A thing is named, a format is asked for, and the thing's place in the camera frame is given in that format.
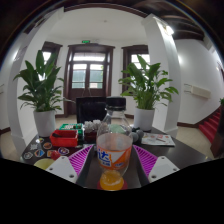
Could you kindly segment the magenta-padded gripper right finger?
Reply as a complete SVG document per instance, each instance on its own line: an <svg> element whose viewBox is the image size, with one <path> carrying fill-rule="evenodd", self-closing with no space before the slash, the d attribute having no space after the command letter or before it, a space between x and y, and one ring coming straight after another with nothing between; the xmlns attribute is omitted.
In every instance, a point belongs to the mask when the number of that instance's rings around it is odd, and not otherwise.
<svg viewBox="0 0 224 224"><path fill-rule="evenodd" d="M142 170L150 183L179 171L179 168L165 156L155 156L134 145Z"/></svg>

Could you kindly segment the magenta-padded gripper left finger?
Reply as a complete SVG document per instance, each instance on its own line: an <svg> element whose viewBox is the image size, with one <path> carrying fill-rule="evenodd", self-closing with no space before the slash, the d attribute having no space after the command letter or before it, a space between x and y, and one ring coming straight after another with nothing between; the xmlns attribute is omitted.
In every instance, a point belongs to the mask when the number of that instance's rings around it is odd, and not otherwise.
<svg viewBox="0 0 224 224"><path fill-rule="evenodd" d="M87 180L95 145L87 145L70 156L60 156L47 171L75 184L84 184Z"/></svg>

